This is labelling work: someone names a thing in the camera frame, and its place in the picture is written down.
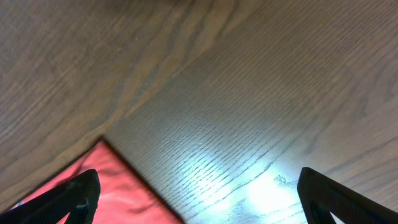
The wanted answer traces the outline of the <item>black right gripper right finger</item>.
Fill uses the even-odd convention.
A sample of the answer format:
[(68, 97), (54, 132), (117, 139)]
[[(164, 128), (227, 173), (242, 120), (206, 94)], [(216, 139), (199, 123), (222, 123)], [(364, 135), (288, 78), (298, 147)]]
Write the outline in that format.
[(301, 170), (297, 184), (308, 223), (397, 223), (397, 212), (309, 168)]

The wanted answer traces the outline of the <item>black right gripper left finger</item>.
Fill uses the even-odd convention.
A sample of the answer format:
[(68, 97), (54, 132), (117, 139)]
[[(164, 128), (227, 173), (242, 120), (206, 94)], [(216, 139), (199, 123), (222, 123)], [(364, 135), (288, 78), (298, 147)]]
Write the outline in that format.
[(46, 193), (1, 215), (3, 224), (54, 224), (93, 222), (100, 197), (100, 181), (94, 169), (60, 184)]

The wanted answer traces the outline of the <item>red soccer t-shirt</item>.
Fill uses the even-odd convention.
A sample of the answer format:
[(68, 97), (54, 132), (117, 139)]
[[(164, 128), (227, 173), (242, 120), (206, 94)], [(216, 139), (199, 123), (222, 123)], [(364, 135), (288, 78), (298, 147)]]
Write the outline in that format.
[(94, 215), (95, 224), (183, 223), (125, 159), (106, 141), (99, 141), (91, 149), (71, 161), (66, 167), (15, 204), (23, 205), (46, 191), (62, 184), (86, 170), (98, 173), (101, 193)]

